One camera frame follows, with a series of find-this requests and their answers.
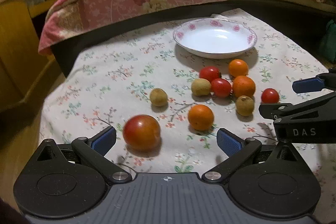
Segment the white floral plate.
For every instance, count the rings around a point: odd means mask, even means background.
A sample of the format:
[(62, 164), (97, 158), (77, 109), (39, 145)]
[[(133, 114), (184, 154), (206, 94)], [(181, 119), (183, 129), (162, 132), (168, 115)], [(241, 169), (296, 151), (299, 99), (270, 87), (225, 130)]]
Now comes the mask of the white floral plate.
[(201, 18), (183, 23), (174, 30), (173, 38), (187, 52), (207, 59), (237, 57), (257, 43), (252, 29), (223, 18)]

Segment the wooden cabinet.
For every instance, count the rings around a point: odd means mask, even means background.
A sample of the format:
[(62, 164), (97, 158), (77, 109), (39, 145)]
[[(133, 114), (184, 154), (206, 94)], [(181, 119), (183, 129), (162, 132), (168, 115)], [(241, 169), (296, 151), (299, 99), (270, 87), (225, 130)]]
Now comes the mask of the wooden cabinet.
[(1, 0), (1, 112), (26, 105), (50, 65), (38, 53), (47, 12), (58, 0)]

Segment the red cherry tomato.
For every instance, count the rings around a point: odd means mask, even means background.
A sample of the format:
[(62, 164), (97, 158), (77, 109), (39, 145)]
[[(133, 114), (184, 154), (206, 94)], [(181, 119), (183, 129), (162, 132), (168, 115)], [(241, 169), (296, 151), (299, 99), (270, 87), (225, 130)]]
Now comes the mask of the red cherry tomato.
[(215, 96), (226, 98), (231, 94), (232, 86), (226, 79), (214, 79), (211, 81), (211, 88)]
[(262, 92), (262, 103), (278, 103), (280, 100), (279, 93), (273, 88), (267, 88)]
[(215, 66), (207, 66), (200, 70), (199, 78), (206, 79), (210, 83), (215, 79), (220, 79), (222, 77), (221, 71)]

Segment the brown kiwi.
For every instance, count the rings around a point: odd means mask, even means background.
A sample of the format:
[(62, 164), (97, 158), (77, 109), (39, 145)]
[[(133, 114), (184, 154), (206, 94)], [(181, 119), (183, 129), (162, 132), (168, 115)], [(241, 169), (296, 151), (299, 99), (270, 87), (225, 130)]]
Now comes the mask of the brown kiwi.
[(150, 93), (150, 102), (152, 105), (161, 107), (167, 105), (168, 96), (166, 92), (160, 88), (155, 88)]
[(255, 102), (248, 96), (240, 96), (237, 98), (235, 105), (238, 114), (244, 117), (248, 117), (253, 114)]
[(195, 79), (191, 84), (194, 96), (207, 96), (211, 93), (211, 83), (207, 79)]

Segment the orange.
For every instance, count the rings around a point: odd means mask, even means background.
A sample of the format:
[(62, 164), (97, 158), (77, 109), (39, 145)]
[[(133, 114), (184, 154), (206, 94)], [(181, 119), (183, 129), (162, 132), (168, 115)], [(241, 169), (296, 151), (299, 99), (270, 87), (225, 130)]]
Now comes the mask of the orange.
[(255, 82), (247, 76), (238, 76), (233, 80), (232, 91), (236, 98), (240, 96), (253, 97), (256, 91)]
[(241, 59), (234, 59), (228, 64), (228, 73), (232, 77), (246, 76), (249, 72), (248, 64)]
[(212, 110), (205, 105), (195, 105), (188, 112), (190, 126), (197, 131), (209, 130), (214, 122)]

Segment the green bag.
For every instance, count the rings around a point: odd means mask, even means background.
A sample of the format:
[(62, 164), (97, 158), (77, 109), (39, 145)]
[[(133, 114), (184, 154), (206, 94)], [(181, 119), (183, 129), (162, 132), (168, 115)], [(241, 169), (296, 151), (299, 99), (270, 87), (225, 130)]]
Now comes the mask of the green bag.
[(319, 46), (319, 54), (328, 62), (335, 64), (336, 57), (336, 26), (335, 20), (329, 21), (326, 32)]

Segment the white floral tablecloth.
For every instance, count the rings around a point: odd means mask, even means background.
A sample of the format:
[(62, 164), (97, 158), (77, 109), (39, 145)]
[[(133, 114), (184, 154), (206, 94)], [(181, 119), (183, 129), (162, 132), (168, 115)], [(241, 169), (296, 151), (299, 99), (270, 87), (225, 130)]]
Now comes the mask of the white floral tablecloth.
[[(295, 80), (313, 77), (326, 68), (306, 50), (260, 19), (240, 9), (222, 17), (240, 22), (257, 35), (255, 48), (237, 57), (249, 66), (248, 77), (256, 84), (253, 116), (237, 115), (233, 97), (193, 97), (191, 84), (203, 67), (215, 66), (223, 78), (229, 60), (197, 57), (177, 46), (174, 29), (183, 21), (154, 24), (109, 39), (79, 54), (74, 67), (43, 105), (39, 143), (52, 138), (70, 143), (88, 138), (107, 126), (117, 130), (116, 145), (106, 157), (134, 175), (137, 172), (197, 172), (200, 176), (227, 156), (217, 146), (217, 129), (226, 128), (245, 139), (257, 137), (273, 144), (272, 121), (258, 112), (266, 88), (280, 93), (280, 102), (297, 104), (328, 93), (295, 94)], [(152, 108), (149, 94), (155, 88), (168, 95), (166, 108)], [(214, 114), (208, 132), (189, 129), (187, 114), (202, 104)], [(126, 121), (139, 114), (153, 116), (161, 128), (159, 152), (138, 153), (127, 148), (122, 130)], [(323, 223), (335, 221), (335, 144), (295, 144), (321, 186), (315, 217)]]

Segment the large red tomato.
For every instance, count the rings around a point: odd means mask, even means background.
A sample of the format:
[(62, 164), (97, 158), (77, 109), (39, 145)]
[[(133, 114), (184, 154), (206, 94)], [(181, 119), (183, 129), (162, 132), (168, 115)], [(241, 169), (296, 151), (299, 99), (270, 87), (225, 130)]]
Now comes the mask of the large red tomato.
[(130, 148), (137, 151), (150, 151), (161, 141), (161, 128), (152, 116), (136, 115), (126, 122), (122, 135)]

